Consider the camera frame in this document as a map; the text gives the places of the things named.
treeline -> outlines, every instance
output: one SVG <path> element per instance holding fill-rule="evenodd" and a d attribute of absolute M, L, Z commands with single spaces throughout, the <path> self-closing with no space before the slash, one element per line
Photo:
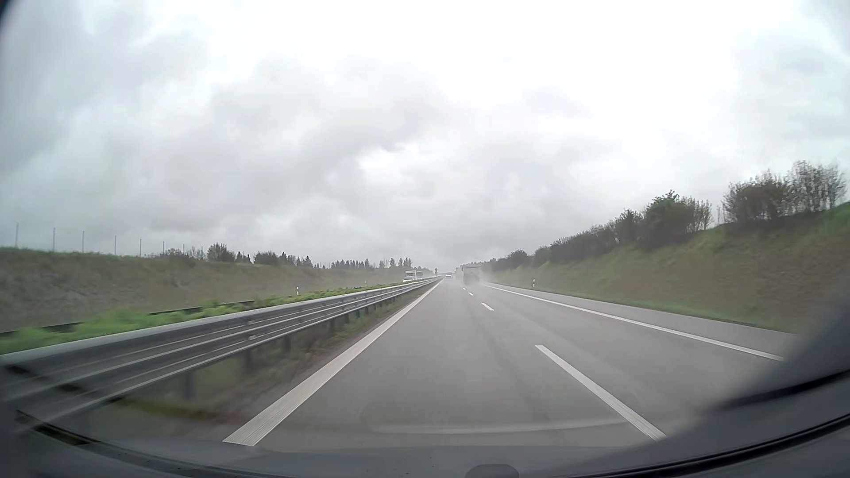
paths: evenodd
<path fill-rule="evenodd" d="M 310 256 L 298 257 L 293 254 L 280 253 L 278 254 L 275 251 L 261 251 L 257 252 L 253 255 L 253 259 L 250 254 L 243 252 L 234 252 L 228 249 L 226 244 L 216 242 L 212 246 L 210 246 L 206 252 L 197 249 L 190 248 L 189 250 L 181 250 L 181 249 L 168 249 L 164 253 L 152 254 L 148 257 L 159 258 L 171 258 L 171 259 L 186 259 L 186 260 L 204 260 L 208 262 L 225 262 L 231 264 L 260 264 L 260 265 L 294 265 L 296 267 L 311 267 L 317 269 L 365 269 L 365 270 L 375 270 L 375 269 L 387 269 L 393 267 L 402 267 L 407 269 L 416 269 L 416 270 L 426 270 L 424 267 L 414 267 L 413 260 L 411 258 L 399 258 L 398 261 L 395 258 L 391 259 L 381 259 L 378 261 L 378 264 L 375 265 L 369 259 L 346 259 L 346 260 L 335 260 L 331 262 L 329 265 L 326 264 L 318 264 L 315 263 Z"/>
<path fill-rule="evenodd" d="M 723 214 L 728 222 L 752 223 L 817 213 L 840 204 L 846 192 L 847 181 L 837 165 L 800 161 L 783 176 L 768 170 L 730 184 L 723 195 Z"/>
<path fill-rule="evenodd" d="M 817 213 L 841 204 L 847 181 L 837 164 L 813 165 L 795 162 L 785 175 L 769 170 L 745 181 L 729 184 L 718 210 L 718 220 L 749 226 L 778 221 L 798 213 Z M 487 270 L 538 267 L 546 262 L 563 263 L 598 256 L 620 246 L 657 248 L 687 240 L 714 222 L 712 205 L 669 191 L 657 196 L 642 210 L 626 209 L 602 225 L 594 225 L 573 236 L 562 237 L 534 254 L 523 250 L 493 258 Z"/>

metal guardrail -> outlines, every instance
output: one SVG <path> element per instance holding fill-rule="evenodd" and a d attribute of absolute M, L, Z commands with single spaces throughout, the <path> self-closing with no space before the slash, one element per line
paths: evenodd
<path fill-rule="evenodd" d="M 224 306 L 250 305 L 250 304 L 253 304 L 254 302 L 256 302 L 256 301 L 255 300 L 241 300 L 239 302 L 223 302 L 219 305 L 224 305 Z M 186 307 L 184 309 L 158 310 L 156 312 L 150 312 L 148 315 L 149 316 L 160 316 L 162 314 L 172 314 L 173 312 L 183 312 L 185 314 L 194 314 L 196 312 L 202 311 L 203 309 L 204 309 L 203 306 L 196 305 L 194 307 Z M 74 332 L 75 327 L 77 327 L 78 325 L 80 325 L 82 323 L 83 323 L 83 321 L 64 322 L 64 323 L 60 323 L 60 324 L 45 325 L 45 326 L 41 326 L 41 327 L 38 327 L 38 328 L 41 328 L 42 330 L 47 330 L 49 332 L 68 333 L 68 332 Z M 4 337 L 11 337 L 12 335 L 15 335 L 17 332 L 18 332 L 18 330 L 4 330 L 4 331 L 0 332 L 0 339 L 2 339 Z"/>
<path fill-rule="evenodd" d="M 334 333 L 334 319 L 347 322 L 351 313 L 369 313 L 378 304 L 438 281 L 423 279 L 13 352 L 0 356 L 8 376 L 4 399 L 18 410 L 21 430 L 26 430 L 169 378 L 183 377 L 185 397 L 191 398 L 192 371 L 238 355 L 250 370 L 252 351 L 259 345 L 280 341 L 289 350 L 295 332 L 327 323 Z"/>

windshield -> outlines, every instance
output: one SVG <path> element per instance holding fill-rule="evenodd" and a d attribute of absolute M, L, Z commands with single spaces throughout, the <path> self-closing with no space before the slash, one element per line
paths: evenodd
<path fill-rule="evenodd" d="M 679 436 L 847 295 L 847 21 L 806 1 L 13 2 L 17 426 L 154 455 L 504 447 L 540 469 Z"/>

green vegetation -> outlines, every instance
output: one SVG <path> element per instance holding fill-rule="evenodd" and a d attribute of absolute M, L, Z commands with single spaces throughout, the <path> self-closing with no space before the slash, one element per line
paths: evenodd
<path fill-rule="evenodd" d="M 642 212 L 491 259 L 494 282 L 805 332 L 850 270 L 850 204 L 837 167 L 797 162 L 729 185 L 711 204 L 673 191 Z"/>
<path fill-rule="evenodd" d="M 133 310 L 113 310 L 91 317 L 79 325 L 74 326 L 73 332 L 61 333 L 37 327 L 25 327 L 0 339 L 0 354 L 8 354 L 18 350 L 35 349 L 53 344 L 62 344 L 80 339 L 90 339 L 102 335 L 139 330 L 141 328 L 156 327 L 160 325 L 186 322 L 202 317 L 221 316 L 232 312 L 259 309 L 272 305 L 290 304 L 310 299 L 320 299 L 333 295 L 360 292 L 379 287 L 388 287 L 394 284 L 365 286 L 365 287 L 343 287 L 335 290 L 316 291 L 301 295 L 289 295 L 284 297 L 268 297 L 255 299 L 253 303 L 226 305 L 217 300 L 207 300 L 201 304 L 201 311 L 195 313 L 171 312 L 167 314 L 150 315 Z"/>
<path fill-rule="evenodd" d="M 262 265 L 236 262 L 245 254 L 227 254 L 224 245 L 211 249 L 172 249 L 148 258 L 0 248 L 0 331 L 79 322 L 117 309 L 185 309 L 210 298 L 241 302 L 295 295 L 296 287 L 304 294 L 404 277 L 402 267 L 365 267 L 365 260 L 358 267 L 339 261 L 341 267 L 322 268 L 308 266 L 306 257 L 287 255 L 281 262 L 275 255 L 277 265 Z M 210 259 L 230 255 L 233 262 Z"/>

grassy slope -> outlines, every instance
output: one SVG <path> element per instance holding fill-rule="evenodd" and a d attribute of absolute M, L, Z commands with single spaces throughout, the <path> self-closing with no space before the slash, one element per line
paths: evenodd
<path fill-rule="evenodd" d="M 680 246 L 619 248 L 490 279 L 528 287 L 535 278 L 550 292 L 801 332 L 816 325 L 824 298 L 847 286 L 850 204 L 791 219 L 781 229 L 718 227 Z"/>
<path fill-rule="evenodd" d="M 320 270 L 0 248 L 0 330 L 77 322 L 115 309 L 194 307 L 398 281 L 394 270 Z"/>

